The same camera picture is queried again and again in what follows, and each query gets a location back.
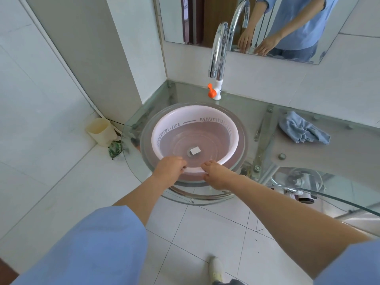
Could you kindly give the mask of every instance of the metal screw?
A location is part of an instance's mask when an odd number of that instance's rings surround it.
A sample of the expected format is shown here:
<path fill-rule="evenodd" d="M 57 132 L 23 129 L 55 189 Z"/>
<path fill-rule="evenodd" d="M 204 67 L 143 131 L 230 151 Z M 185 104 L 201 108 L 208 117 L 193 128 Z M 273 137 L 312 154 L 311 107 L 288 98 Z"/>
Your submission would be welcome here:
<path fill-rule="evenodd" d="M 259 173 L 261 171 L 261 167 L 259 165 L 256 165 L 254 167 L 254 172 Z"/>
<path fill-rule="evenodd" d="M 278 158 L 280 160 L 285 160 L 286 159 L 286 155 L 284 153 L 281 153 L 281 154 L 278 155 Z"/>

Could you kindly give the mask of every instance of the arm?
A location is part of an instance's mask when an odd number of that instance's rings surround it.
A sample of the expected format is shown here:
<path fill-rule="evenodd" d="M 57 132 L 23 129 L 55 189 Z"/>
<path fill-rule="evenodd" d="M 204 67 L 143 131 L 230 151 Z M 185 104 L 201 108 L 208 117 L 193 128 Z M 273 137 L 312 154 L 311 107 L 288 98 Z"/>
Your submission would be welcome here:
<path fill-rule="evenodd" d="M 311 0 L 309 4 L 303 8 L 298 15 L 289 23 L 287 23 L 281 30 L 274 35 L 269 36 L 263 40 L 263 42 L 254 50 L 254 53 L 260 56 L 266 56 L 266 54 L 272 50 L 276 45 L 287 35 L 301 28 L 308 21 L 310 21 L 316 14 L 325 8 L 325 0 Z"/>
<path fill-rule="evenodd" d="M 239 197 L 289 257 L 313 279 L 347 246 L 370 240 L 354 228 L 214 161 L 204 163 L 202 169 L 207 172 L 206 182 Z"/>
<path fill-rule="evenodd" d="M 245 53 L 251 47 L 252 38 L 254 36 L 255 27 L 257 22 L 259 22 L 261 16 L 266 12 L 268 8 L 268 3 L 266 1 L 257 1 L 254 9 L 252 10 L 251 17 L 247 28 L 241 34 L 237 47 Z"/>
<path fill-rule="evenodd" d="M 186 167 L 186 161 L 182 157 L 163 158 L 152 176 L 117 201 L 114 206 L 128 206 L 145 226 L 157 200 L 168 187 L 178 180 L 184 167 Z"/>

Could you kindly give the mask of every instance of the tile floor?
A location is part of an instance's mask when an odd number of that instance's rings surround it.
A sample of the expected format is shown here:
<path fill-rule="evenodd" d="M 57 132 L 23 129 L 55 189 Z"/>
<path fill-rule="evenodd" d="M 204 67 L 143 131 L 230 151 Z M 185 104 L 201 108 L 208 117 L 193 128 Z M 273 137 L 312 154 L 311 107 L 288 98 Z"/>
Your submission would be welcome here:
<path fill-rule="evenodd" d="M 106 148 L 95 146 L 0 241 L 0 257 L 24 272 L 76 222 L 138 183 L 123 156 L 112 161 Z M 206 285 L 213 255 L 223 261 L 227 282 L 312 284 L 237 198 L 197 207 L 160 197 L 146 229 L 149 247 L 140 285 Z"/>

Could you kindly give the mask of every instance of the glass shelf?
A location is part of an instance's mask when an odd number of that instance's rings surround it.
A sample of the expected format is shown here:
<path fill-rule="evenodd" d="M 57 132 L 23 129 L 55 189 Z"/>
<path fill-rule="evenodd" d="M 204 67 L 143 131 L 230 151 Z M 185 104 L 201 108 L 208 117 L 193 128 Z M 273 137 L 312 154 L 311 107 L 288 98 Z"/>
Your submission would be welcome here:
<path fill-rule="evenodd" d="M 316 170 L 326 178 L 323 190 L 313 191 L 321 199 L 345 212 L 357 208 L 380 216 L 380 129 L 355 124 L 310 112 L 273 105 L 222 92 L 220 101 L 207 96 L 208 89 L 180 82 L 165 82 L 128 120 L 122 133 L 123 152 L 133 174 L 143 182 L 151 175 L 140 153 L 140 137 L 147 122 L 162 109 L 178 103 L 203 102 L 220 105 L 242 121 L 248 135 L 248 153 L 238 170 L 248 177 L 269 184 L 279 168 L 303 167 Z M 331 144 L 294 143 L 278 128 L 278 119 L 294 110 L 331 135 Z M 286 155 L 279 160 L 278 155 Z M 190 204 L 209 205 L 233 197 L 228 191 L 207 187 L 184 187 L 175 184 L 163 197 Z"/>

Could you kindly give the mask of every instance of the white shoe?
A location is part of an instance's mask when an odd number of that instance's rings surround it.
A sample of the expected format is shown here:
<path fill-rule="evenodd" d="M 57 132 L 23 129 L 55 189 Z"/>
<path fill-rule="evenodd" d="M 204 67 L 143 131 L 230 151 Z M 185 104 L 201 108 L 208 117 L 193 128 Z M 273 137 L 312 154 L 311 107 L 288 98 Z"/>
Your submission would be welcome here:
<path fill-rule="evenodd" d="M 218 257 L 211 257 L 209 263 L 209 275 L 211 284 L 215 281 L 223 283 L 224 267 Z"/>

